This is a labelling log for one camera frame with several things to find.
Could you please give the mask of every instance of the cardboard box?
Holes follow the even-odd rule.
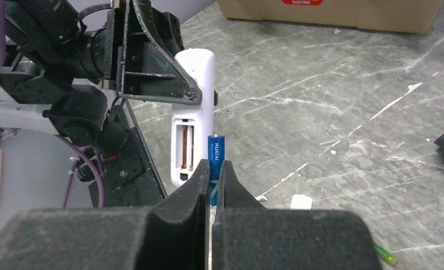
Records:
[[[422,33],[444,0],[217,0],[230,19],[275,20]]]

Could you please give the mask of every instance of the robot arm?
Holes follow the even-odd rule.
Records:
[[[82,18],[101,9],[109,9],[105,27],[87,31]],[[61,134],[112,155],[126,141],[107,117],[113,100],[92,85],[74,85],[75,78],[99,83],[117,98],[202,102],[174,58],[184,49],[178,19],[149,0],[114,0],[81,13],[67,0],[5,1],[5,19],[12,41],[0,67],[0,127]]]

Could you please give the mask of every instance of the blue battery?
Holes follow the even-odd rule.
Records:
[[[209,164],[210,164],[210,204],[217,205],[217,190],[220,176],[220,167],[225,160],[225,136],[214,134],[209,136]]]

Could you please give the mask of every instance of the white scratch mark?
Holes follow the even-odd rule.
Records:
[[[287,84],[287,83],[291,83],[292,82],[292,80],[286,80],[285,82],[283,82],[283,83],[281,83],[281,84],[278,84],[277,86],[275,86],[274,88],[278,88],[278,87],[280,87],[280,86],[283,86],[283,85],[285,85],[285,84]]]
[[[415,105],[418,105],[418,104],[428,103],[428,102],[430,102],[430,101],[438,100],[438,99],[440,99],[440,98],[444,98],[444,94],[443,94],[443,95],[440,95],[440,96],[436,96],[436,97],[425,98],[425,99],[423,99],[423,100],[421,100],[421,101],[419,101],[419,102],[416,102],[416,103],[412,103],[412,104],[406,105],[406,106],[404,106],[403,109],[407,109],[407,108],[409,108],[409,107],[412,107],[412,106],[415,106]]]
[[[296,172],[299,172],[301,169],[303,169],[304,167],[308,166],[308,164],[310,164],[310,163],[308,162],[308,163],[305,163],[305,164],[301,165],[301,167],[299,167],[299,168],[296,170]]]
[[[377,114],[375,114],[373,117],[371,117],[371,119],[369,119],[369,121],[373,120],[374,118],[378,117],[380,114],[382,114],[384,111],[386,111],[387,109],[389,109],[392,105],[396,104],[399,102],[399,100],[401,100],[404,96],[401,96],[399,98],[397,98],[396,100],[392,101],[391,103],[389,103],[388,105],[386,105],[381,111],[379,111]]]
[[[292,88],[292,87],[294,87],[294,86],[296,86],[296,85],[298,85],[298,84],[300,84],[300,83],[304,83],[304,82],[306,82],[306,81],[308,81],[308,80],[311,80],[311,79],[314,79],[314,78],[316,78],[316,77],[319,77],[320,75],[322,75],[322,74],[318,74],[318,75],[310,76],[310,77],[308,77],[308,78],[306,78],[306,79],[303,79],[303,80],[301,80],[301,81],[299,81],[299,82],[293,83],[293,84],[291,84],[291,85],[289,85],[289,86],[287,86],[287,87],[284,87],[284,88],[282,88],[282,89],[280,89],[280,90],[277,90],[277,91],[275,91],[275,92],[273,92],[273,93],[267,94],[267,95],[265,95],[265,96],[263,96],[263,97],[249,97],[249,98],[245,98],[245,99],[243,99],[243,100],[239,100],[239,101],[237,101],[237,102],[235,102],[235,103],[232,103],[232,104],[230,104],[230,105],[228,105],[228,106],[226,106],[226,107],[222,107],[222,108],[219,108],[219,109],[217,109],[217,110],[214,110],[214,112],[215,112],[215,113],[216,113],[216,112],[218,113],[218,112],[221,111],[221,110],[225,110],[225,109],[227,109],[227,108],[233,107],[233,106],[235,106],[235,105],[237,105],[237,104],[240,104],[240,103],[243,103],[243,102],[246,102],[246,101],[249,101],[249,100],[262,100],[262,99],[264,99],[264,98],[274,96],[274,95],[280,93],[281,91],[285,91],[285,90],[287,90],[287,89],[290,89],[290,88]]]
[[[147,104],[149,104],[149,103],[147,103],[147,102],[143,102],[143,103],[141,103],[141,104],[138,104],[138,105],[134,106],[133,109],[140,108],[140,107],[142,107],[142,106],[144,106],[144,105],[147,105]]]
[[[294,34],[288,35],[288,36],[286,36],[286,37],[274,37],[274,38],[264,39],[264,40],[261,40],[261,41],[257,42],[256,44],[264,43],[264,42],[267,42],[267,41],[272,41],[272,40],[275,40],[275,39],[290,38],[290,37],[293,37],[293,36],[295,36],[295,35],[299,35],[299,34],[301,34],[301,32],[303,32],[303,31],[300,31],[300,32],[298,32],[298,33],[294,33]]]
[[[406,249],[400,249],[400,250],[392,251],[391,253],[398,253],[398,252],[403,252],[403,251],[411,251],[411,250],[419,250],[419,249],[438,249],[438,248],[444,248],[444,244],[442,244],[442,245],[408,247]]]
[[[386,145],[380,145],[380,144],[378,144],[376,142],[373,142],[373,141],[371,141],[371,144],[374,145],[374,146],[381,147],[381,148],[386,148]]]
[[[338,143],[340,143],[340,142],[341,142],[341,140],[335,142],[334,144],[331,145],[331,148],[335,147],[335,146],[336,146]]]
[[[355,130],[353,130],[352,132],[350,132],[350,133],[348,134],[348,136],[353,135],[353,133],[355,133],[358,129],[360,129],[360,128],[362,128],[362,127],[363,127],[363,125],[359,125],[357,128],[355,128]]]
[[[154,117],[151,117],[151,118],[147,118],[147,119],[144,119],[141,123],[146,123],[146,122],[156,122],[156,121],[159,121],[159,120],[164,119],[165,116],[167,116],[167,114],[161,114],[161,115],[158,115],[158,116],[154,116]]]
[[[410,168],[414,168],[414,166],[407,166],[407,167],[403,167],[403,168],[398,168],[398,169],[394,169],[394,170],[389,170],[389,172],[398,172],[400,170],[407,170]],[[375,174],[378,172],[384,172],[386,171],[385,169],[380,169],[380,170],[372,170],[369,172],[366,172],[364,170],[360,170],[360,169],[356,169],[347,173],[342,173],[342,174],[332,174],[326,177],[319,177],[319,178],[315,178],[315,179],[308,179],[306,181],[306,183],[310,183],[310,182],[320,182],[320,183],[326,183],[326,179],[336,179],[336,178],[344,178],[345,176],[350,176],[353,175],[354,177],[362,177],[362,176],[367,176],[370,174]]]
[[[258,108],[256,108],[256,109],[253,109],[253,110],[250,110],[250,111],[246,111],[246,112],[244,112],[242,115],[246,115],[246,114],[251,114],[251,113],[254,113],[255,111],[259,111],[259,110],[261,110],[261,109],[264,109],[264,108],[266,108],[266,107],[268,107],[268,106],[270,106],[270,105],[272,105],[273,103],[269,103],[269,104],[266,104],[266,105],[264,105],[264,106],[262,106],[262,107],[258,107]]]
[[[405,143],[406,143],[405,141],[400,142],[397,146],[394,147],[394,149],[399,149],[399,148],[401,148],[401,146],[402,146],[403,144],[405,144]]]
[[[238,83],[238,81],[240,81],[240,80],[245,76],[245,74],[247,74],[247,72],[253,70],[254,68],[255,68],[255,67],[252,67],[252,68],[250,68],[250,69],[245,70],[245,71],[242,73],[241,76],[239,76],[239,77],[238,77],[233,83],[231,83],[226,89],[224,89],[222,92],[219,93],[219,97],[220,97],[223,93],[225,93],[225,91],[231,89],[231,87],[234,86],[234,84]]]
[[[436,206],[437,206],[437,204],[432,204],[432,205],[429,205],[429,206],[426,206],[426,207],[417,208],[417,209],[406,211],[406,212],[399,212],[399,213],[394,213],[394,214],[389,214],[389,215],[380,215],[380,216],[377,216],[377,217],[374,217],[374,218],[368,218],[368,219],[363,219],[363,220],[365,222],[367,222],[367,221],[375,221],[376,219],[384,219],[384,218],[395,217],[395,216],[398,216],[398,215],[407,215],[407,214],[410,214],[410,213],[420,212],[422,210],[426,210],[426,209],[433,208],[433,207],[436,207]]]
[[[349,43],[349,42],[352,42],[352,40],[347,40],[347,41],[342,41],[342,42],[335,42],[335,43],[313,44],[313,45],[304,46],[303,48],[333,46],[333,45],[340,45],[340,44],[345,44],[345,43]]]
[[[225,28],[221,28],[221,29],[218,29],[218,30],[212,31],[212,32],[209,32],[209,33],[207,33],[207,34],[205,34],[205,35],[202,35],[202,36],[200,36],[200,37],[197,37],[197,38],[191,39],[191,40],[189,40],[189,41],[186,41],[186,43],[191,43],[191,42],[193,42],[193,41],[196,41],[196,40],[198,40],[198,39],[201,39],[201,38],[207,37],[207,36],[209,36],[209,35],[213,35],[213,34],[215,34],[215,33],[218,33],[218,32],[223,31],[223,30],[225,30],[225,29],[228,29],[228,28],[234,27],[234,26],[236,26],[236,25],[237,25],[237,24],[231,24],[231,25],[229,25],[229,26],[227,26],[227,27],[225,27]]]
[[[256,199],[261,203],[263,203],[264,201],[268,201],[267,198],[263,195],[258,196]]]
[[[429,154],[422,155],[422,156],[416,156],[416,157],[414,157],[412,159],[410,159],[408,157],[402,157],[402,156],[390,156],[390,157],[385,157],[384,159],[387,160],[387,161],[407,161],[407,162],[411,162],[411,163],[419,163],[421,165],[435,167],[437,169],[442,170],[442,172],[444,172],[444,167],[438,166],[436,164],[428,163],[428,162],[425,162],[425,161],[417,160],[418,158],[422,158],[422,157],[429,156],[429,155],[434,155],[434,154],[436,154],[436,152],[429,153]]]
[[[417,83],[417,84],[412,84],[412,85],[410,85],[408,88],[409,88],[409,91],[407,92],[407,93],[405,93],[404,94],[404,96],[407,96],[407,95],[409,95],[412,91],[414,91],[414,90],[416,90],[417,88],[419,88],[419,86],[421,86],[423,83]]]
[[[336,141],[336,139],[333,139],[333,140],[331,140],[331,141],[322,142],[322,143],[320,143],[320,145],[328,145],[328,144],[333,143],[333,142],[335,142],[335,141]]]
[[[364,155],[368,154],[368,151],[365,147],[365,140],[361,140],[361,141],[356,141],[355,143],[352,143],[349,145],[349,148],[356,148],[359,149],[363,152]]]
[[[423,56],[421,56],[418,59],[412,60],[411,63],[406,66],[395,67],[392,69],[378,70],[373,73],[364,74],[361,77],[371,77],[371,76],[375,76],[378,74],[386,74],[386,73],[392,73],[392,72],[398,72],[398,71],[409,71],[410,69],[416,67],[417,64],[420,63],[422,60],[424,60],[427,56],[429,56],[432,53],[432,51],[434,51],[434,49],[437,46],[439,46],[440,44],[442,44],[443,42],[444,42],[444,36],[442,38],[440,38]]]
[[[290,104],[292,102],[296,102],[296,103],[310,104],[310,105],[314,105],[314,106],[320,106],[320,107],[323,107],[323,108],[327,108],[327,109],[332,110],[337,115],[341,115],[341,113],[342,113],[342,111],[338,107],[336,107],[334,105],[331,105],[331,104],[327,104],[327,103],[317,103],[317,102],[312,102],[312,101],[309,101],[309,100],[300,100],[300,99],[297,99],[297,98],[277,98],[277,100],[281,100],[281,104],[282,105],[286,105],[286,104]]]
[[[434,173],[429,173],[429,174],[421,175],[421,176],[429,176],[429,175],[438,174],[438,173],[442,173],[442,172],[434,172]],[[339,198],[343,198],[343,197],[359,196],[359,195],[364,195],[364,194],[370,193],[370,192],[377,192],[377,191],[387,190],[387,189],[392,188],[392,187],[405,186],[405,185],[409,185],[409,184],[412,184],[412,183],[417,183],[417,182],[420,182],[420,181],[423,181],[423,180],[425,180],[425,179],[417,179],[417,180],[413,180],[413,181],[409,181],[409,182],[396,183],[396,184],[391,184],[391,185],[385,186],[385,187],[371,188],[369,190],[360,190],[360,191],[357,191],[357,192],[352,192],[352,193],[348,193],[348,194],[333,196],[333,197],[324,198],[324,199],[320,199],[320,200],[316,200],[316,201],[324,201],[324,200],[339,199]]]
[[[398,97],[396,100],[392,101],[391,103],[389,103],[388,105],[386,105],[381,111],[379,111],[377,114],[375,114],[373,117],[371,117],[371,119],[369,119],[369,121],[373,120],[374,118],[378,117],[380,114],[382,114],[384,111],[386,111],[387,109],[389,109],[390,107],[392,107],[392,105],[398,103],[401,99],[403,99],[405,96],[409,95],[412,91],[416,90],[417,88],[419,88],[419,86],[421,86],[423,83],[417,83],[417,84],[412,84],[410,86],[408,86],[408,91],[407,93],[405,93],[403,96]]]
[[[278,182],[275,186],[271,187],[269,190],[265,191],[264,193],[262,193],[260,196],[258,196],[256,199],[258,200],[259,198],[262,198],[265,196],[265,194],[267,194],[268,192],[272,191],[274,188],[278,187],[281,183],[285,182],[288,178],[292,177],[295,173],[299,172],[301,169],[303,169],[304,167],[306,167],[308,163],[303,164],[301,167],[299,167],[295,172],[293,173],[289,173],[285,178],[283,178],[280,182]]]

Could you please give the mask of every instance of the red wire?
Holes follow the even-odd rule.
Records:
[[[117,159],[120,158],[120,157],[121,157],[121,154],[119,154],[119,155],[114,154],[114,155],[112,155],[112,156],[110,156],[110,157],[108,157],[108,158],[103,159],[103,162],[108,162],[108,161],[117,160]]]

